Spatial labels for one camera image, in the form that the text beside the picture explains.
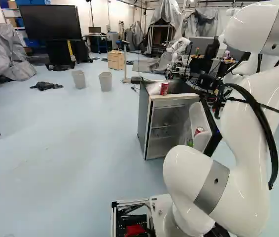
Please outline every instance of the television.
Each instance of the television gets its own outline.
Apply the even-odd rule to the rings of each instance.
[[[78,10],[73,5],[21,5],[29,39],[81,40]]]

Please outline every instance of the wastebasket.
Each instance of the wastebasket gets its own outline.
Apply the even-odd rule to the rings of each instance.
[[[81,70],[73,71],[71,75],[72,78],[74,79],[75,86],[77,89],[83,89],[86,87],[86,79],[83,71]]]
[[[111,91],[112,88],[112,73],[103,72],[99,74],[99,81],[102,91]]]

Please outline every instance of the soda can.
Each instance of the soda can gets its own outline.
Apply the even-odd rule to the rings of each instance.
[[[168,83],[168,82],[163,82],[163,83],[161,83],[160,94],[161,94],[161,95],[167,95],[167,93],[168,93],[168,87],[169,87],[169,83]]]
[[[201,133],[201,132],[204,132],[204,128],[202,128],[202,127],[197,127],[197,129],[195,129],[195,133],[194,133],[194,136],[193,136],[193,137],[195,137],[196,135],[198,135],[198,134]]]

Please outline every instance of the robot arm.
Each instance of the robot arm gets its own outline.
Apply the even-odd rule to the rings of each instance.
[[[237,12],[225,38],[233,48],[279,56],[279,0],[258,2]],[[279,110],[279,66],[248,76],[240,85],[259,103]],[[237,91],[231,96],[244,99]],[[263,112],[274,133],[279,114]],[[270,210],[264,133],[251,107],[236,101],[226,103],[220,132],[235,155],[234,168],[187,146],[176,146],[167,154],[163,172],[174,202],[174,220],[189,236],[206,234],[215,222],[237,236],[258,236]]]
[[[174,63],[177,58],[185,51],[187,45],[190,43],[185,37],[181,37],[178,39],[171,47],[166,49],[167,52],[172,53],[172,60],[171,62]]]

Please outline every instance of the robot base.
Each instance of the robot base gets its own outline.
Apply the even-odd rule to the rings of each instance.
[[[156,237],[190,237],[175,223],[172,209],[173,200],[169,194],[152,196],[149,199]],[[204,237],[230,237],[217,223]]]

